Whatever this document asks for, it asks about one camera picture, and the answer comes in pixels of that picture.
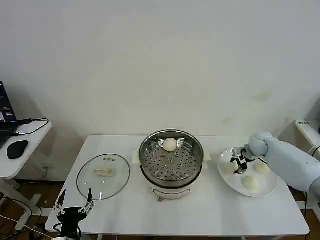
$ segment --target laptop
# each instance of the laptop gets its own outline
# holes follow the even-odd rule
[[[4,83],[0,81],[0,148],[18,128],[17,118],[9,101]]]

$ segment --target floor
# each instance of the floor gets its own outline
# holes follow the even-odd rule
[[[50,181],[39,181],[35,183],[30,182],[20,182],[21,187],[19,191],[22,195],[26,198],[31,199],[34,194],[42,194],[42,198],[39,203],[39,207],[43,208],[52,208],[53,204],[56,202],[57,197],[63,187],[63,183],[61,182],[50,182]],[[305,196],[302,192],[296,191],[291,189],[291,192],[296,201],[304,201]],[[18,204],[12,201],[5,202],[0,207],[0,213],[3,216],[18,220],[20,215],[23,213],[23,208],[20,207]],[[47,220],[46,217],[41,217],[39,219],[38,216],[31,217],[29,223],[27,224],[29,227],[33,227],[36,223],[45,223]],[[320,240],[320,223],[318,222],[316,216],[314,215],[312,210],[307,211],[307,223],[310,227],[310,233],[307,236],[308,240]],[[15,233],[14,230],[15,223],[9,222],[6,219],[0,217],[0,240],[28,240],[29,239],[29,231],[24,231],[18,236],[6,236],[9,234]],[[56,237],[56,233],[48,232],[47,235],[51,237]],[[239,238],[220,238],[220,237],[156,237],[156,240],[196,240],[201,238],[202,240],[205,239],[239,239]],[[103,240],[150,240],[151,237],[146,236],[116,236],[112,235],[105,235],[103,236]],[[248,237],[248,240],[263,240],[264,238],[261,237]],[[304,236],[286,236],[281,238],[281,240],[304,240]]]

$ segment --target stainless steel steamer basket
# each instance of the stainless steel steamer basket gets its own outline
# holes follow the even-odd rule
[[[165,139],[177,141],[177,149],[164,150]],[[178,189],[191,184],[200,174],[204,150],[191,134],[166,129],[148,136],[139,148],[139,159],[144,176],[165,189]]]

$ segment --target white plate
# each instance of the white plate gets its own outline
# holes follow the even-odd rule
[[[240,194],[254,198],[264,197],[275,190],[278,176],[271,170],[266,175],[256,172],[254,165],[257,160],[248,162],[248,169],[243,174],[226,173],[223,164],[230,163],[231,158],[232,148],[223,152],[217,163],[220,175],[230,188],[236,190]],[[250,191],[242,184],[242,179],[246,176],[252,176],[258,180],[259,188],[257,191]]]

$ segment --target table leg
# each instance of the table leg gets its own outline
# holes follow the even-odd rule
[[[26,197],[22,196],[22,194],[20,192],[15,190],[12,186],[10,186],[8,183],[6,183],[3,179],[0,179],[0,191],[4,195],[6,195],[7,197],[21,201],[24,204],[28,205],[31,208],[32,212],[36,213],[39,211],[39,208],[36,205],[31,203],[31,201],[29,201]],[[20,203],[19,205],[22,206],[24,209],[26,209],[26,206],[24,206],[23,204]]]
[[[23,205],[22,203],[16,202],[21,207],[23,207],[26,211],[25,213],[20,217],[18,223],[15,225],[16,230],[21,230],[24,225],[28,222],[31,215],[34,216],[42,216],[42,217],[49,217],[49,214],[51,212],[51,208],[39,208],[36,206],[36,204],[39,202],[42,194],[35,194],[33,195],[32,199],[29,200],[26,197],[24,197],[20,192],[15,190],[13,187],[11,187],[8,183],[6,183],[3,179],[0,178],[0,191],[7,197],[18,200],[24,204],[26,204],[29,208],[32,210],[29,210],[28,207]]]
[[[9,184],[9,185],[11,185],[11,187],[13,187],[13,188],[15,188],[15,189],[19,189],[20,188],[20,184],[19,183],[17,183],[15,180],[13,180],[13,179],[4,179],[4,181],[7,183],[7,184]]]

